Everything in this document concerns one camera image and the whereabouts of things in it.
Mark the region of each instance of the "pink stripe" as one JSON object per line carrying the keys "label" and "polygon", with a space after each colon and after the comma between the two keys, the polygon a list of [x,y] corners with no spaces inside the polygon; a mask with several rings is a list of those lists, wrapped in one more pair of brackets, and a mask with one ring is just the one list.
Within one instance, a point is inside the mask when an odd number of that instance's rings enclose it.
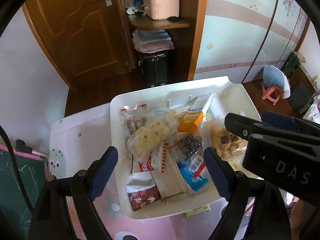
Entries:
{"label": "pink stripe", "polygon": [[[234,19],[268,29],[271,19],[244,6],[225,0],[207,0],[206,15]],[[273,21],[271,31],[290,40],[292,33]],[[299,38],[292,35],[291,40],[298,43]]]}
{"label": "pink stripe", "polygon": [[[0,144],[0,149],[1,150],[4,150],[4,151],[8,151],[7,147]],[[31,155],[29,153],[20,153],[20,152],[17,152],[15,150],[13,150],[14,154],[15,155],[19,155],[19,156],[22,156],[22,157],[26,157],[26,158],[29,158],[29,159],[34,159],[34,160],[38,160],[38,161],[43,161],[42,158],[38,157],[38,156],[34,156],[34,155]],[[44,163],[44,174],[45,174],[45,177],[48,177],[49,176],[49,168],[47,167],[47,165],[45,165]]]}
{"label": "pink stripe", "polygon": [[[256,61],[253,65],[276,65],[278,61]],[[223,65],[214,65],[209,67],[197,68],[195,74],[210,72],[214,70],[228,69],[234,67],[246,67],[251,66],[252,62],[240,62],[240,63],[231,63],[231,64],[223,64]]]}

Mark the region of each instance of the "wooden door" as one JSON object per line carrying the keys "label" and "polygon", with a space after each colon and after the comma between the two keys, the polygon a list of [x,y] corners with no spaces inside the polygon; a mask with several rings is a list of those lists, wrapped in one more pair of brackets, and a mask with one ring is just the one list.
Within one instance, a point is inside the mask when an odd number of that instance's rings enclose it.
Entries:
{"label": "wooden door", "polygon": [[105,0],[26,1],[31,29],[72,87],[131,71],[121,5],[111,1],[108,7]]}

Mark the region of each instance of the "wooden floor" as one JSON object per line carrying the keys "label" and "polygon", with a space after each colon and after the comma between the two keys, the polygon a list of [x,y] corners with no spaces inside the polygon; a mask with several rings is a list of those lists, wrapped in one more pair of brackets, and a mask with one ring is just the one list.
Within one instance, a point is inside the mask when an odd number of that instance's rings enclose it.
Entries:
{"label": "wooden floor", "polygon": [[[262,114],[264,111],[269,111],[286,116],[299,116],[299,114],[291,108],[286,99],[280,98],[275,106],[269,100],[263,100],[261,98],[261,81],[262,80],[256,80],[244,84],[244,88],[256,106],[259,114]],[[65,116],[109,103],[117,95],[144,88],[147,87],[143,80],[142,73],[133,69],[131,73],[112,77],[104,81],[82,87],[76,91],[70,90],[66,104]]]}
{"label": "wooden floor", "polygon": [[270,100],[268,99],[263,100],[261,98],[262,97],[262,88],[260,86],[261,82],[262,82],[262,79],[243,84],[245,90],[249,94],[252,102],[256,106],[260,115],[263,112],[268,111],[276,114],[282,114],[285,116],[299,117],[299,113],[294,111],[291,108],[287,99],[280,98],[275,106]]}

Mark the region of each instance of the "black suitcase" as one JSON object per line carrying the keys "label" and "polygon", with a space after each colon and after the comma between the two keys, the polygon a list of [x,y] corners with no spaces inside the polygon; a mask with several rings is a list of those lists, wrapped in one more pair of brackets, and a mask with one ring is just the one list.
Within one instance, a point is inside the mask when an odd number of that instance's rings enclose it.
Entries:
{"label": "black suitcase", "polygon": [[156,84],[163,86],[168,83],[168,59],[167,50],[140,54],[142,62],[140,67],[148,87],[154,87]]}

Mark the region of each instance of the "folded pink cloth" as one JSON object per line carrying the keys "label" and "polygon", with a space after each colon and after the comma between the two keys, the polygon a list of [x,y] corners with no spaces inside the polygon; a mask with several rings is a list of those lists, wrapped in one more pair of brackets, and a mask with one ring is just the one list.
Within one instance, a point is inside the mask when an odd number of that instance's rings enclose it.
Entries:
{"label": "folded pink cloth", "polygon": [[173,42],[170,41],[157,41],[157,42],[152,42],[152,43],[147,43],[147,44],[139,44],[137,42],[137,37],[135,33],[132,33],[133,35],[133,44],[134,44],[134,48],[137,51],[140,51],[142,53],[155,53],[158,51],[162,51],[162,50],[168,50],[168,49],[174,49],[174,45]]}

